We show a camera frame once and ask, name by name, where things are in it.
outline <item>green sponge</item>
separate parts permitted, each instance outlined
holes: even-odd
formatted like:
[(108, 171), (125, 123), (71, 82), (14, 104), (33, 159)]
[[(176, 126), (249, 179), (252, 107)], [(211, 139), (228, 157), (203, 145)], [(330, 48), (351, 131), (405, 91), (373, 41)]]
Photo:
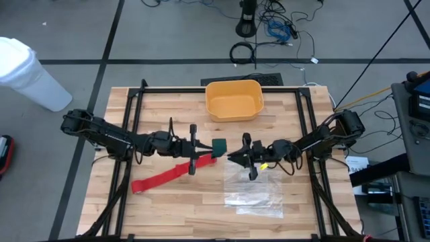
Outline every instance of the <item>green sponge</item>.
[(223, 156), (227, 152), (227, 140), (225, 138), (212, 139), (212, 158)]

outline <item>clear plastic bag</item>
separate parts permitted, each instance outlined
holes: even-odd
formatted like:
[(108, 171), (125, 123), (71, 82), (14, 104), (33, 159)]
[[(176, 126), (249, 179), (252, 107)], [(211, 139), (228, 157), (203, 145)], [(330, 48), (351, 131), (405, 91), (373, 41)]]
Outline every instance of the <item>clear plastic bag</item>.
[(235, 207), (237, 214), (283, 218), (282, 172), (259, 171), (255, 181), (249, 180), (249, 169), (233, 162), (224, 164), (224, 204)]

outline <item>wooden tabletop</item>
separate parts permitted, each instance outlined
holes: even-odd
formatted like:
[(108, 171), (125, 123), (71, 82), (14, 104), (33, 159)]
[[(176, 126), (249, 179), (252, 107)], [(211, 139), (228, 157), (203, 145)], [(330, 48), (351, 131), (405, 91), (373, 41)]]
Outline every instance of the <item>wooden tabletop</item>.
[[(316, 121), (321, 123), (332, 113), (329, 93), (326, 87), (311, 87), (310, 90)], [(127, 93), (126, 87), (112, 88), (105, 113), (106, 121), (121, 126)], [(198, 139), (210, 145), (213, 138), (226, 138), (228, 152), (242, 147), (241, 137), (244, 132), (249, 132), (253, 140), (259, 139), (265, 146), (275, 139), (295, 141), (300, 138), (302, 133), (294, 94), (264, 93), (263, 97), (265, 107), (256, 119), (215, 123), (206, 111), (204, 93), (145, 93), (138, 133), (167, 130), (169, 118), (173, 117), (177, 136), (189, 137), (189, 125), (195, 123), (198, 126)], [(304, 99), (302, 102), (308, 130), (311, 130), (306, 102)], [(131, 114), (129, 127), (133, 122), (134, 110)], [(98, 152), (95, 158), (103, 155), (106, 153)], [(333, 156), (344, 161), (341, 151), (335, 151)], [(144, 157), (141, 165), (133, 162), (131, 181), (151, 177), (186, 161), (183, 158), (158, 155)], [(132, 194), (129, 189), (122, 236), (134, 233), (136, 238), (158, 239), (294, 239), (310, 238), (311, 233), (318, 233), (306, 160), (303, 168), (296, 171), (294, 176), (282, 173), (283, 218), (237, 214), (235, 208), (225, 207), (226, 162), (230, 161), (225, 156), (221, 157), (216, 164), (199, 168), (194, 176), (184, 175), (141, 194)], [(101, 159), (94, 164), (77, 234), (84, 233), (104, 209), (113, 168), (114, 162), (110, 159)], [(277, 169), (279, 167), (264, 172), (277, 172)], [(354, 229), (360, 232), (360, 218), (346, 166), (328, 160), (327, 173), (336, 207)], [(113, 221), (116, 221), (117, 209), (118, 205), (114, 210)], [(325, 206), (324, 211), (330, 234)], [(111, 233), (114, 232), (114, 225), (115, 223), (111, 223)]]

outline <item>yellow bowl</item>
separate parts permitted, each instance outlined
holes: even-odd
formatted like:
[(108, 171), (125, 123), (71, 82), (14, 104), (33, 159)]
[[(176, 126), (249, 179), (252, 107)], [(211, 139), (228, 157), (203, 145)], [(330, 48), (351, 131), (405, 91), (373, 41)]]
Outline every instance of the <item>yellow bowl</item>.
[(252, 120), (263, 107), (263, 92), (254, 80), (215, 81), (206, 87), (206, 109), (214, 122)]

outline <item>white bucket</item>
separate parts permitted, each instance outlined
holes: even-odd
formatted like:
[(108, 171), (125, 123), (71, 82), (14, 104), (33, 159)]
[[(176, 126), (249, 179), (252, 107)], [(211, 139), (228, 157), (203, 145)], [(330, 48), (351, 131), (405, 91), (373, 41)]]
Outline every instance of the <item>white bucket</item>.
[(0, 37), (0, 85), (53, 112), (72, 101), (72, 95), (42, 67), (35, 52), (16, 39)]

